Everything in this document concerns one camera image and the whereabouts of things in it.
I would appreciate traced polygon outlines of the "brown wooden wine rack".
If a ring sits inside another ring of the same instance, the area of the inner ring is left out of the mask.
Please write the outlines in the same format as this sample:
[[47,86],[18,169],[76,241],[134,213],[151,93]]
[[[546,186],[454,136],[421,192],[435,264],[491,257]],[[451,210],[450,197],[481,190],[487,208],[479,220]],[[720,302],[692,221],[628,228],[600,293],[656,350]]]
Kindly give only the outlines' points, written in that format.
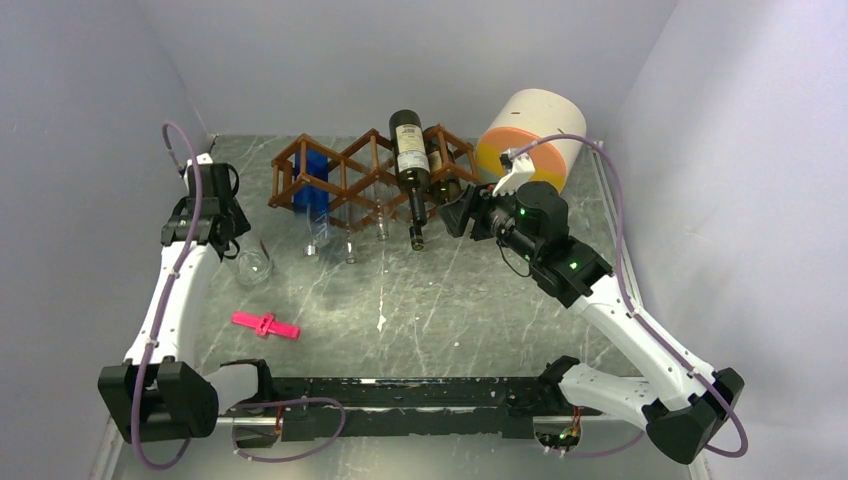
[[341,151],[306,133],[295,138],[272,160],[271,208],[295,211],[295,196],[311,187],[329,197],[332,226],[342,226],[338,209],[348,201],[363,207],[362,229],[397,218],[408,196],[398,188],[392,145],[370,129]]

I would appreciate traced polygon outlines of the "clear tall glass bottle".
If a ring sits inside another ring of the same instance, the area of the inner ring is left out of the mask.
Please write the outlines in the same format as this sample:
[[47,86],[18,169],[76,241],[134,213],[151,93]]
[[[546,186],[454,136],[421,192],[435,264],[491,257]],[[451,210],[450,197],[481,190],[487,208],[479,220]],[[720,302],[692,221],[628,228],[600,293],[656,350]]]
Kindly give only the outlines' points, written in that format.
[[321,251],[330,243],[330,222],[327,207],[320,202],[310,201],[306,206],[306,225],[309,234],[304,247],[304,256],[318,258]]

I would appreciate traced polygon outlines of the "dark green wine bottle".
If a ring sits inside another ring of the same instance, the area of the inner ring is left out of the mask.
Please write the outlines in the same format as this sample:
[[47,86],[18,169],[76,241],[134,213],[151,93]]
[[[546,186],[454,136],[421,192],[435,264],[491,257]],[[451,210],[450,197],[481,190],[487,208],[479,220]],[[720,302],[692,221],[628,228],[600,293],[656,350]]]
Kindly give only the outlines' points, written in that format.
[[394,112],[389,119],[396,180],[408,196],[412,223],[427,223],[424,193],[430,186],[430,165],[418,114],[409,109]]

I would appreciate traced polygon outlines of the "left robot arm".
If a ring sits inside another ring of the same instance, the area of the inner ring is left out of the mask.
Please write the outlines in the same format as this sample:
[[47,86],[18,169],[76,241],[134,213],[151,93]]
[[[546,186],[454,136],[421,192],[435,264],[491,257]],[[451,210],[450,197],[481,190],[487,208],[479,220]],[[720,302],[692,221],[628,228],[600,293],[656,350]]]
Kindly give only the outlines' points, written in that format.
[[98,391],[128,443],[204,438],[238,404],[261,416],[273,409],[277,388],[261,359],[222,364],[207,376],[194,368],[194,343],[209,285],[219,266],[242,253],[251,226],[236,199],[234,167],[198,160],[161,230],[161,265],[143,325],[121,364],[102,369]]

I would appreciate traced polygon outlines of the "clear round glass bottle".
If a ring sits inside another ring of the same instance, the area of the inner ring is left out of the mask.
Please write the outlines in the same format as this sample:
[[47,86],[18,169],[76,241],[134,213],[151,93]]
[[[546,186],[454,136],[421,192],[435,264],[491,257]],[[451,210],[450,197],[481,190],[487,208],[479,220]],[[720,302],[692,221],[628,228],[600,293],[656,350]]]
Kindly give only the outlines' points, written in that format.
[[273,270],[273,262],[261,246],[243,248],[233,260],[236,281],[244,286],[255,286],[266,281]]

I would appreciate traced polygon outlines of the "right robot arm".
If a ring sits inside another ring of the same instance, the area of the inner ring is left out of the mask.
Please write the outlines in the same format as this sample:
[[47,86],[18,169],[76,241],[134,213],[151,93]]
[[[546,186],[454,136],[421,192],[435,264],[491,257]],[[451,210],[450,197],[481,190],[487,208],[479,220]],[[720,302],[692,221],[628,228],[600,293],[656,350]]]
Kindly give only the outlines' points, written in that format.
[[542,291],[589,321],[642,375],[619,377],[567,357],[547,369],[542,406],[553,414],[575,405],[612,415],[688,465],[736,418],[732,408],[744,381],[734,369],[700,359],[637,305],[610,264],[570,234],[568,212],[557,190],[541,181],[507,195],[491,184],[471,185],[438,209],[451,236],[494,239],[526,260]]

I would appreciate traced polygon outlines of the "clear square labelled liquor bottle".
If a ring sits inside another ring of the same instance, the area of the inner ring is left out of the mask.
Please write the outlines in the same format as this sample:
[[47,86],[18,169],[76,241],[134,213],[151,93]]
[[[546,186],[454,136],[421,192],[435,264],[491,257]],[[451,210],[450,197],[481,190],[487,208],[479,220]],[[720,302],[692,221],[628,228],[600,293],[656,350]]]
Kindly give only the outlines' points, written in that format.
[[407,199],[398,208],[397,218],[407,226],[411,249],[415,252],[422,251],[425,248],[424,227],[429,219],[426,204]]

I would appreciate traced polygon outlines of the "olive green wine bottle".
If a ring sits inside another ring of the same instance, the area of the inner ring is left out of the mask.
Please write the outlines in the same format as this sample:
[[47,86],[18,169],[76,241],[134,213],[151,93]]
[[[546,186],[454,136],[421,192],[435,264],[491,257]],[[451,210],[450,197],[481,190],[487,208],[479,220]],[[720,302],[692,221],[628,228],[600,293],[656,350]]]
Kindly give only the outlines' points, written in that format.
[[[438,137],[433,135],[425,145],[425,153],[428,158],[430,172],[442,168],[445,164],[441,155]],[[430,177],[428,192],[433,196],[437,205],[444,205],[456,200],[461,195],[462,187],[459,179],[453,173],[447,173],[441,180]]]

